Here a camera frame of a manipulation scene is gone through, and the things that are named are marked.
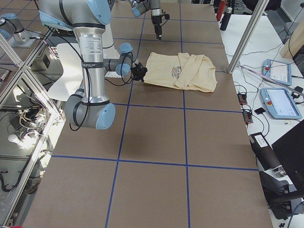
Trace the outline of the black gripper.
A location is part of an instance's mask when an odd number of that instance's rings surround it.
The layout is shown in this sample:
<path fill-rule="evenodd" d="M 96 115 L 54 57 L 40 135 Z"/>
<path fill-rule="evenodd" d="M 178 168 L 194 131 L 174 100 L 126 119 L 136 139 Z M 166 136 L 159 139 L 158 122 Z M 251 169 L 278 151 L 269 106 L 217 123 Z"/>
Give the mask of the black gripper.
<path fill-rule="evenodd" d="M 162 27 L 161 27 L 161 23 L 162 23 L 162 17 L 159 16 L 152 16 L 152 23 L 154 25 L 154 31 L 155 33 L 160 33 L 160 34 L 156 34 L 157 39 L 162 39 Z"/>
<path fill-rule="evenodd" d="M 133 80 L 144 82 L 145 68 L 133 69 Z"/>

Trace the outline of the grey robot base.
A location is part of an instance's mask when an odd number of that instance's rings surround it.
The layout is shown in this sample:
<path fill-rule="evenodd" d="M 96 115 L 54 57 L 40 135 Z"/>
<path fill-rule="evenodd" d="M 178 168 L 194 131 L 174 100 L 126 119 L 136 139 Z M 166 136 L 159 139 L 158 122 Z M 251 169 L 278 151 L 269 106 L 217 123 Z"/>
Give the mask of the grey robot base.
<path fill-rule="evenodd" d="M 0 16 L 0 34 L 13 48 L 30 48 L 41 37 L 25 30 L 17 15 L 6 13 Z"/>

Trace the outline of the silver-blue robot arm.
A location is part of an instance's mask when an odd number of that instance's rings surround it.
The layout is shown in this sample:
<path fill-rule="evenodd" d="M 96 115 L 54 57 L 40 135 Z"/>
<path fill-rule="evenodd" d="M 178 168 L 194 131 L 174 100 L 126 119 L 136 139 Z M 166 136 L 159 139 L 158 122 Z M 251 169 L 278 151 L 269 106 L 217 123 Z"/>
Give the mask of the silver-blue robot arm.
<path fill-rule="evenodd" d="M 110 23 L 111 11 L 106 0 L 41 0 L 39 15 L 43 24 L 73 31 L 78 42 L 83 82 L 65 105 L 70 126 L 98 130 L 110 128 L 115 106 L 105 93 L 105 74 L 114 70 L 120 76 L 132 73 L 131 80 L 143 80 L 145 68 L 133 55 L 129 43 L 120 46 L 118 59 L 104 59 L 102 35 Z"/>
<path fill-rule="evenodd" d="M 133 15 L 137 18 L 142 14 L 151 11 L 151 20 L 158 40 L 162 39 L 162 17 L 160 0 L 129 0 Z"/>

